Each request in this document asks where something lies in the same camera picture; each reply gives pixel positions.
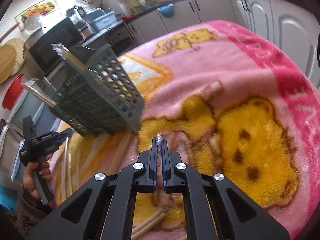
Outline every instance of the person's sleeve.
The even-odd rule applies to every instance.
[[[50,207],[43,206],[41,201],[33,199],[26,190],[18,193],[17,209],[16,225],[24,238],[27,238],[29,231],[52,211]]]

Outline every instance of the wooden cutting board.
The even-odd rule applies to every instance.
[[[16,63],[17,52],[11,45],[0,46],[0,84],[11,74]]]
[[[25,59],[24,59],[24,41],[22,39],[19,39],[19,38],[14,38],[14,39],[11,39],[9,41],[7,41],[5,43],[5,45],[11,45],[15,48],[16,50],[16,61],[15,61],[15,64],[14,64],[14,67],[13,67],[13,70],[10,74],[10,76],[16,74],[20,69],[21,67],[23,66],[24,62],[25,62]]]

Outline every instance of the white cabinet door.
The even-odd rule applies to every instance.
[[[318,86],[320,72],[316,59],[320,26],[307,10],[283,0],[271,0],[275,45]]]
[[[173,10],[173,17],[166,18],[161,16],[161,19],[163,20],[169,33],[200,23],[198,14],[196,12],[196,7],[192,0],[174,3]]]
[[[273,43],[273,18],[270,0],[245,0],[244,6],[250,15],[251,30]]]
[[[231,0],[231,4],[235,13],[236,23],[248,30],[251,30],[250,16],[245,7],[245,1]]]
[[[156,10],[130,22],[128,26],[140,44],[168,33]]]
[[[230,0],[193,0],[200,21],[225,20],[236,22]]]

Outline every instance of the microwave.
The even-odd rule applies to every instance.
[[[46,31],[41,28],[30,35],[25,47],[31,57],[47,76],[62,59],[52,49],[52,44],[62,43],[66,48],[81,44],[83,38],[69,18],[65,18],[57,25]]]

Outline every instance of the cabinet handle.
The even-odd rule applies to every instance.
[[[245,6],[247,7],[248,11],[251,12],[251,10],[249,9],[249,7],[248,7],[248,5],[247,5],[247,1],[249,2],[249,0],[244,0]]]
[[[247,12],[248,10],[244,7],[244,5],[243,5],[243,1],[241,0],[241,3],[242,3],[242,7],[243,7],[243,9]]]
[[[195,12],[194,8],[192,7],[191,2],[189,2],[189,4],[190,4],[190,7],[191,7],[192,11]]]
[[[320,67],[320,35],[318,37],[318,47],[317,47],[317,60],[318,60],[318,66]]]
[[[137,33],[137,31],[134,29],[133,25],[131,25],[132,30]]]
[[[196,3],[196,6],[197,6],[197,8],[198,8],[198,11],[200,11],[199,5],[198,5],[198,3],[197,3],[196,0],[195,0],[195,3]]]

